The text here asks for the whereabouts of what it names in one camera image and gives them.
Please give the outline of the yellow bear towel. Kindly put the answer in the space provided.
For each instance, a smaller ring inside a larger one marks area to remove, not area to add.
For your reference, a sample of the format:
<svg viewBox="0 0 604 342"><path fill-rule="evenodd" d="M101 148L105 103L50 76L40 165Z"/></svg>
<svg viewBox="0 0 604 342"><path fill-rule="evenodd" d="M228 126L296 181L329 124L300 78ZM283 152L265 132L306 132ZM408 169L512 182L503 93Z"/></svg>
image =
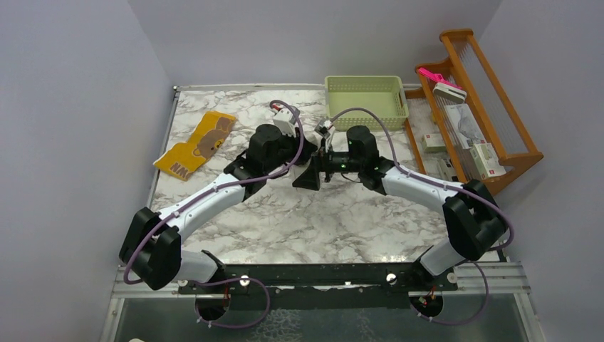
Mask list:
<svg viewBox="0 0 604 342"><path fill-rule="evenodd" d="M224 144L235 122L236 117L233 115L206 112L188 141L176 143L153 165L163 173L188 181Z"/></svg>

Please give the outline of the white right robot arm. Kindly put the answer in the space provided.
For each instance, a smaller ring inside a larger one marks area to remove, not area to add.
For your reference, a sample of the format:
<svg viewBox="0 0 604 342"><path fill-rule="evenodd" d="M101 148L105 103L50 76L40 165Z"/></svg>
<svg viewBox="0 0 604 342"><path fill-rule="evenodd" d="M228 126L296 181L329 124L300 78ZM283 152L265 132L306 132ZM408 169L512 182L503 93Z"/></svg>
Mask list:
<svg viewBox="0 0 604 342"><path fill-rule="evenodd" d="M355 173L363 186L382 195L405 198L442 214L447 238L430 247L413 264L412 283L428 290L439 275L458 263L480 259L508 227L486 185L478 180L446 183L413 171L402 171L393 160L380 156L370 130L356 125L346 133L348 149L338 152L322 138L308 167L293 187L318 191L334 173Z"/></svg>

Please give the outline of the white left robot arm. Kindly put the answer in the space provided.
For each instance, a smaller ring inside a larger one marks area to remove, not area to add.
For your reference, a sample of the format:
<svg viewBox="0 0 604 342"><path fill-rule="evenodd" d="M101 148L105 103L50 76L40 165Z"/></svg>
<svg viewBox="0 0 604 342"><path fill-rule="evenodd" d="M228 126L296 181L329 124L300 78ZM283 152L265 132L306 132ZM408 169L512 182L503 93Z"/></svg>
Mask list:
<svg viewBox="0 0 604 342"><path fill-rule="evenodd" d="M211 252L189 252L183 242L209 220L256 194L269 175L287 173L288 166L306 164L318 149L296 128L288 136L272 124L258 126L245 151L206 187L157 212L137 211L118 257L127 270L152 290L172 281L197 281L206 292L224 283L224 265Z"/></svg>

